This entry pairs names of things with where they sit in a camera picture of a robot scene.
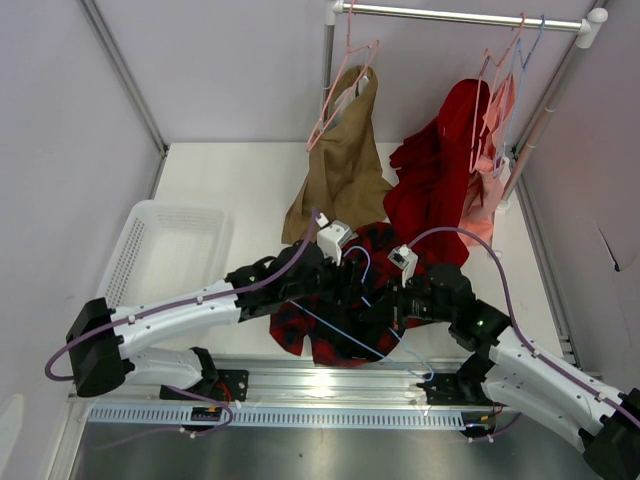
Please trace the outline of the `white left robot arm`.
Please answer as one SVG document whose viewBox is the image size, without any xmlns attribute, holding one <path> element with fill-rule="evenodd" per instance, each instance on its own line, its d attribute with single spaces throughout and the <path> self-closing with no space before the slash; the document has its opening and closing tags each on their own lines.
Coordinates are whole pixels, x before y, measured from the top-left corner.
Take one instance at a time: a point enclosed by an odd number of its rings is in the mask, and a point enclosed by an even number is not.
<svg viewBox="0 0 640 480">
<path fill-rule="evenodd" d="M 355 261 L 335 261 L 316 244 L 298 241 L 278 256 L 264 257 L 165 303 L 114 309 L 103 297 L 90 300 L 66 335 L 76 394 L 92 398 L 137 384 L 176 387 L 194 399 L 207 399 L 217 387 L 208 351 L 162 350 L 160 343 L 271 315 L 286 303 L 311 297 L 342 306 L 361 291 Z"/>
</svg>

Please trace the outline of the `light blue wire hanger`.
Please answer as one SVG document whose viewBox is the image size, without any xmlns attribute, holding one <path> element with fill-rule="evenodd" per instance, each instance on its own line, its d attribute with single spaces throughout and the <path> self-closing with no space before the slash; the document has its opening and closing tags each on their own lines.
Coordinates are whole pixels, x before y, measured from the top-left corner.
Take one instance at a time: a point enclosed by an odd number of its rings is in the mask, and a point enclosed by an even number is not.
<svg viewBox="0 0 640 480">
<path fill-rule="evenodd" d="M 384 295 L 392 290 L 402 275 L 422 273 L 419 257 L 408 246 L 382 250 L 373 245 L 351 245 L 343 251 L 345 261 L 356 262 L 357 277 L 365 293 L 342 305 L 332 305 L 320 298 L 294 301 L 272 319 L 283 327 L 285 345 L 293 352 L 301 350 L 301 341 L 311 341 L 314 362 L 325 366 L 357 367 L 382 361 L 401 346 L 426 370 L 410 374 L 431 381 L 435 372 L 424 358 L 411 350 L 402 339 L 408 328 L 425 325 L 417 317 L 393 318 L 393 306 L 383 304 Z"/>
</svg>

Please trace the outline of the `red plaid skirt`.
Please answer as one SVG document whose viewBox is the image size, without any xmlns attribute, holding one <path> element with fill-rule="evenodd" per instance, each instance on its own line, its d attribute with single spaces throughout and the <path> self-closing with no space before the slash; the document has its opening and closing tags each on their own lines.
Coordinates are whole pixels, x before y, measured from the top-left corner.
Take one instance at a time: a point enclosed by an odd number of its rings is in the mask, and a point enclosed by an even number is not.
<svg viewBox="0 0 640 480">
<path fill-rule="evenodd" d="M 287 303 L 270 316 L 271 337 L 286 352 L 297 356 L 308 340 L 314 363 L 323 366 L 358 367 L 389 355 L 406 329 L 400 327 L 391 332 L 386 324 L 360 321 L 359 315 L 381 299 L 389 281 L 400 279 L 400 271 L 388 255 L 401 244 L 388 223 L 359 228 L 343 252 L 356 265 L 364 295 L 345 307 L 331 305 L 319 296 Z"/>
</svg>

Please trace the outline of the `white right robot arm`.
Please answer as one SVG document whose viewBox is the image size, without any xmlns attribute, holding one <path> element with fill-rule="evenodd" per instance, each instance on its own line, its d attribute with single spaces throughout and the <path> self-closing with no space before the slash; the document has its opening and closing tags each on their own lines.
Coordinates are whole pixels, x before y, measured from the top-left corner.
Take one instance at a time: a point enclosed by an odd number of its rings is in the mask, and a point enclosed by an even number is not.
<svg viewBox="0 0 640 480">
<path fill-rule="evenodd" d="M 638 389 L 624 393 L 551 354 L 478 299 L 457 266 L 436 265 L 404 284 L 389 282 L 361 318 L 395 330 L 411 319 L 448 324 L 471 354 L 456 380 L 464 401 L 486 397 L 517 410 L 574 446 L 603 479 L 638 478 Z"/>
</svg>

